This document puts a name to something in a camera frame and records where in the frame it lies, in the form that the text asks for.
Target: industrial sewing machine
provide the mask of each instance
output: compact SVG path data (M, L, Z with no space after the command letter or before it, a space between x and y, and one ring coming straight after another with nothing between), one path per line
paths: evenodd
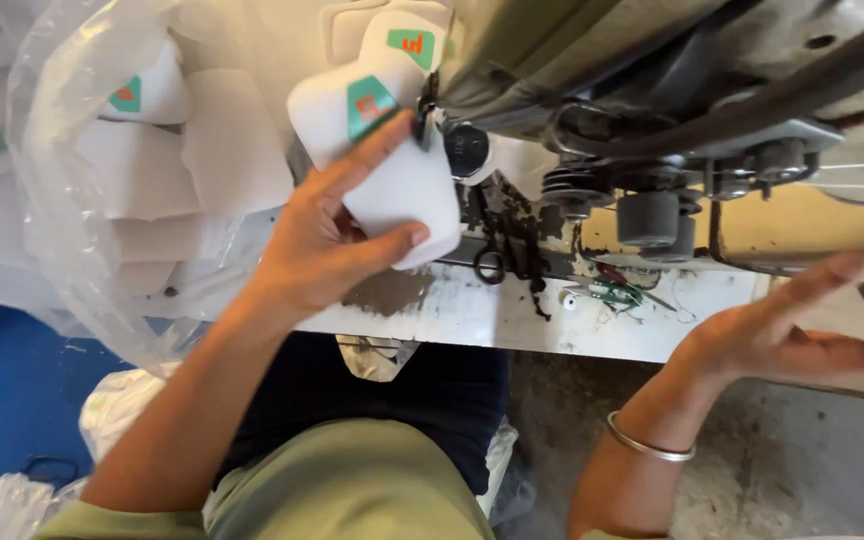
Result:
M698 245L721 261L723 203L864 178L864 1L460 0L425 103L558 154L543 202L610 207L646 262L692 260L711 201Z

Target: dark fabric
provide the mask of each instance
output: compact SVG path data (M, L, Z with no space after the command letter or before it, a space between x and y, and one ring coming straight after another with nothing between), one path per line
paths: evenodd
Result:
M486 453L508 399L505 350L424 343L394 380L373 382L350 373L334 335L294 331L252 398L215 484L313 426L377 418L435 441L482 495L489 489Z

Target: bracelet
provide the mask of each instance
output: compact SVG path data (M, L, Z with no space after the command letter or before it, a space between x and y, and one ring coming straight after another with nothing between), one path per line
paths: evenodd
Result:
M618 411L609 412L606 417L606 424L608 425L608 431L615 437L615 440L624 444L625 446L642 452L647 456L651 456L653 458L658 458L659 460L665 461L689 461L695 458L695 445L692 445L688 451L667 451L664 449L653 448L647 444L642 444L641 442L630 438L628 435L618 430L616 427L616 415Z

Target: scissors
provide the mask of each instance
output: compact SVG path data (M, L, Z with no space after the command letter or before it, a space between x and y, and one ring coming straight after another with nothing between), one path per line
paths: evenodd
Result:
M495 287L505 281L506 256L505 251L501 250L498 245L499 230L498 221L496 219L497 216L495 215L498 214L499 217L501 217L502 210L500 208L498 212L493 213L489 207L489 203L486 199L485 188L482 184L485 184L485 181L475 185L472 188L472 191L475 192L475 202L478 204L479 212L482 213L482 221L485 225L488 240L486 240L485 247L475 253L475 257L472 260L472 271L475 272L475 277L478 278L480 282L489 287ZM501 200L496 201L496 203L498 206L502 206ZM486 275L483 272L483 261L487 263L494 262L495 264L494 270L492 266L489 265L489 275Z

